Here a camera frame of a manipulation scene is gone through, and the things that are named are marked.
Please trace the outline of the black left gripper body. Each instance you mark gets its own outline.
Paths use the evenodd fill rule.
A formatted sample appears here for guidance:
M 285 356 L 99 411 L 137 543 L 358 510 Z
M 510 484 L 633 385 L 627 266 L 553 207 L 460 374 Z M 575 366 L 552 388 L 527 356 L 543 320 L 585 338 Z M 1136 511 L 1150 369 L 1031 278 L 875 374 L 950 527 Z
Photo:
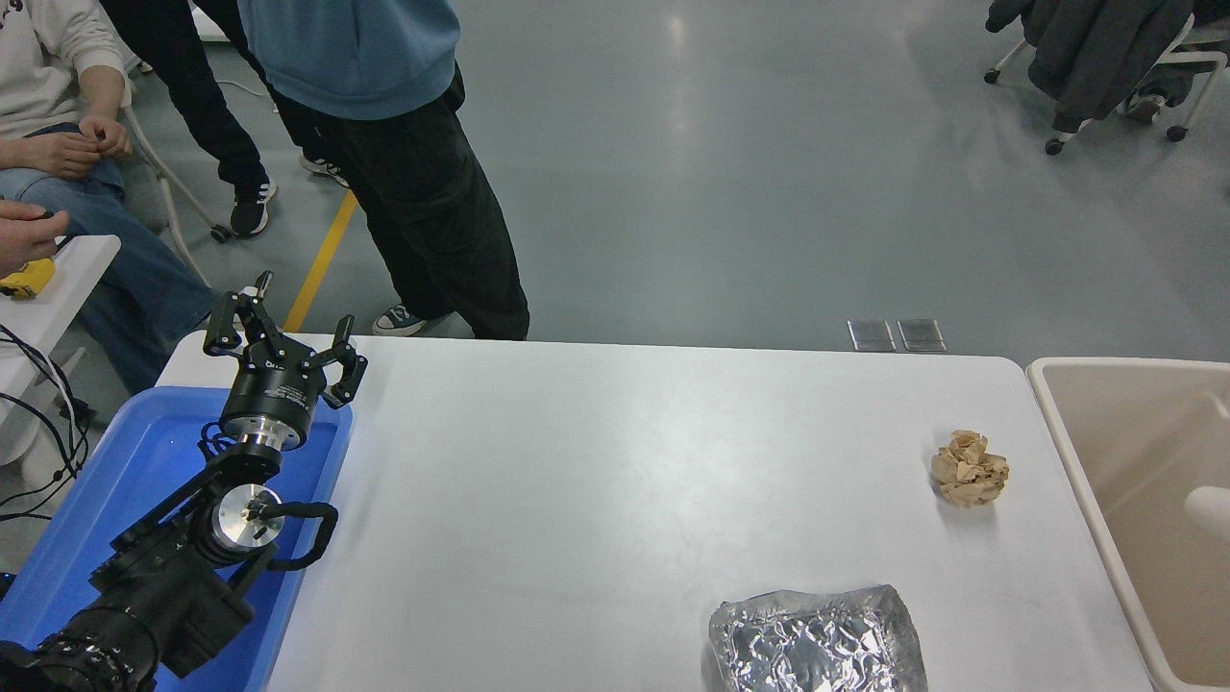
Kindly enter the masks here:
M 237 374 L 221 411 L 228 438 L 268 436 L 308 441 L 312 412 L 323 388 L 323 368 L 304 369 L 316 352 L 289 352 L 284 363 L 237 355 Z

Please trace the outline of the person's hand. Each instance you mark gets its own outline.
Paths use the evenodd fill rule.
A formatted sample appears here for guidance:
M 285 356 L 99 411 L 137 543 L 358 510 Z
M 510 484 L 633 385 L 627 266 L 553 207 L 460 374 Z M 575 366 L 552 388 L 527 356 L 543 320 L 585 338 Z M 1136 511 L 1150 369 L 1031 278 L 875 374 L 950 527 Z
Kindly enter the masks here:
M 1 202 L 1 277 L 9 277 L 31 261 L 57 254 L 57 238 L 65 236 L 69 211 L 47 211 L 32 203 Z

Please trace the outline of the person's left hand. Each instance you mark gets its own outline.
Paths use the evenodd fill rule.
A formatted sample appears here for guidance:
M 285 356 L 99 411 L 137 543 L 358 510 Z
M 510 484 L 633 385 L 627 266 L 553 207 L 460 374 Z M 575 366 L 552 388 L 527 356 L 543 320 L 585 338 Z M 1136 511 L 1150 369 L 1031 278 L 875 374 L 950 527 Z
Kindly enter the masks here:
M 123 161 L 133 154 L 132 138 L 114 116 L 89 114 L 79 123 L 82 136 L 91 136 L 102 159 Z

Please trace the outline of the person's right hand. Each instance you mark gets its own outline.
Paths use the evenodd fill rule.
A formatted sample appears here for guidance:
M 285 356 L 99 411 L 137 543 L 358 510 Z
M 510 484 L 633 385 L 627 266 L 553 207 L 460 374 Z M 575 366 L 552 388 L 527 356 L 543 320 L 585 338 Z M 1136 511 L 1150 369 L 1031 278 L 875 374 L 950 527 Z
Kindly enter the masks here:
M 57 132 L 22 136 L 18 145 L 22 150 L 18 154 L 18 166 L 41 170 L 62 179 L 82 179 L 102 159 L 96 140 L 82 133 Z

